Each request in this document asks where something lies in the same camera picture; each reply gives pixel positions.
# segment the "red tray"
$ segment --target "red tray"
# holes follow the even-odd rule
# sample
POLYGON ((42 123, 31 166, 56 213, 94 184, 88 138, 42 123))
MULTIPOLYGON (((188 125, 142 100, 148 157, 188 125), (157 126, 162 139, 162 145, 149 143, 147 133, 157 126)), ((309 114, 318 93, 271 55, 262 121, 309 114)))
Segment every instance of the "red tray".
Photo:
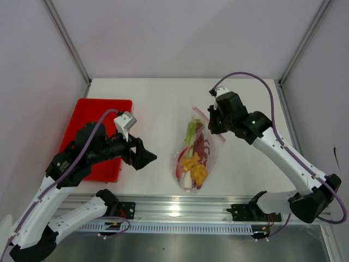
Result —
MULTIPOLYGON (((132 111, 131 100, 111 100, 111 99, 89 99, 81 98, 77 101, 73 115, 71 116, 67 131, 65 132, 59 151, 62 152, 65 147, 75 139, 76 132, 88 122, 97 122, 102 114, 110 109, 119 111, 132 111)), ((116 127, 113 119, 116 113, 109 113, 103 120, 108 136, 115 133, 116 127)), ((92 173, 85 177, 85 180, 117 182, 121 170, 121 159, 105 161, 92 166, 92 173)))

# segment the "white wall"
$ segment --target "white wall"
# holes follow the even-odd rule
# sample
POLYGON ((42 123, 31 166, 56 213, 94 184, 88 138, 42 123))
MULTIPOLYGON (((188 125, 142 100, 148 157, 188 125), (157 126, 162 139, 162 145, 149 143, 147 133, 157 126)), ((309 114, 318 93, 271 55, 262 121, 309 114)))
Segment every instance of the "white wall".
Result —
POLYGON ((322 0, 53 0, 93 78, 279 79, 322 0))
MULTIPOLYGON (((289 79, 286 98, 303 152, 326 173, 342 179, 339 194, 349 207, 349 2, 336 0, 289 79), (333 147, 337 150, 340 170, 333 147)), ((331 204, 341 217, 337 204, 331 204)), ((349 261, 349 225, 334 227, 349 261)))
POLYGON ((86 87, 40 0, 0 1, 0 35, 0 219, 16 219, 86 87))

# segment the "white table surface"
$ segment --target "white table surface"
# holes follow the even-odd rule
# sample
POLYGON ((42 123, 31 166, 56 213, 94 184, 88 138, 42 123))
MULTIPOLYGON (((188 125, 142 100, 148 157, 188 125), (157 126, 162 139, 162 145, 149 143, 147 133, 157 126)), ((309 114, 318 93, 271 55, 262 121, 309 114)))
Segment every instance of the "white table surface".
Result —
MULTIPOLYGON (((130 99, 138 122, 130 133, 143 140, 158 159, 135 171, 122 165, 117 183, 82 181, 75 193, 96 193, 107 188, 124 195, 187 195, 178 185, 173 154, 182 144, 192 106, 207 112, 214 98, 208 91, 219 79, 93 79, 88 98, 130 99)), ((266 80, 275 99, 276 126, 291 143, 273 80, 266 80)), ((221 86, 238 93, 249 112, 262 111, 270 118, 270 100, 265 87, 254 79, 227 79, 221 86)), ((294 190, 293 184, 264 154, 225 133, 217 163, 197 196, 251 196, 259 191, 294 190)))

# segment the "metal floor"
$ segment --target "metal floor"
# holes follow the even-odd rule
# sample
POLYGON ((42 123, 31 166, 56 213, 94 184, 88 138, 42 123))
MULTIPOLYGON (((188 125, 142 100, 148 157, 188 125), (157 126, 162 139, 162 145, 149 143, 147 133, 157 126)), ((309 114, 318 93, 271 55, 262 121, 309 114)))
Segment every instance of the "metal floor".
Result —
POLYGON ((123 234, 103 240, 73 233, 46 262, 93 261, 282 261, 328 262, 319 226, 288 226, 269 242, 250 236, 123 234))

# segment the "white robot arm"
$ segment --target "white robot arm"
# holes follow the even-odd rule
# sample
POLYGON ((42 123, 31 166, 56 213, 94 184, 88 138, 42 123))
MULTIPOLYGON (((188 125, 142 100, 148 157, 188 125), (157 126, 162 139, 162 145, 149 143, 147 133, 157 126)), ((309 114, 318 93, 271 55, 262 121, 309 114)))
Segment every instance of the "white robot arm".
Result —
POLYGON ((105 127, 100 123, 111 111, 115 110, 108 110, 97 124, 85 124, 75 140, 54 156, 34 199, 12 227, 9 243, 14 248, 10 255, 15 262, 43 261, 77 228, 95 218, 118 214, 118 199, 104 189, 79 208, 52 218, 64 199, 91 173, 93 164, 122 157, 138 170, 156 160, 156 155, 144 148, 140 138, 128 133, 136 123, 128 112, 118 113, 114 119, 117 133, 113 139, 106 138, 105 127))
POLYGON ((312 223, 333 200, 341 184, 339 177, 326 175, 310 164, 280 137, 267 116, 258 111, 248 113, 238 94, 225 87, 210 93, 216 97, 215 104, 208 109, 211 133, 234 132, 273 161, 296 188, 293 192, 259 192, 249 202, 251 217, 258 221, 270 213, 293 213, 312 223))

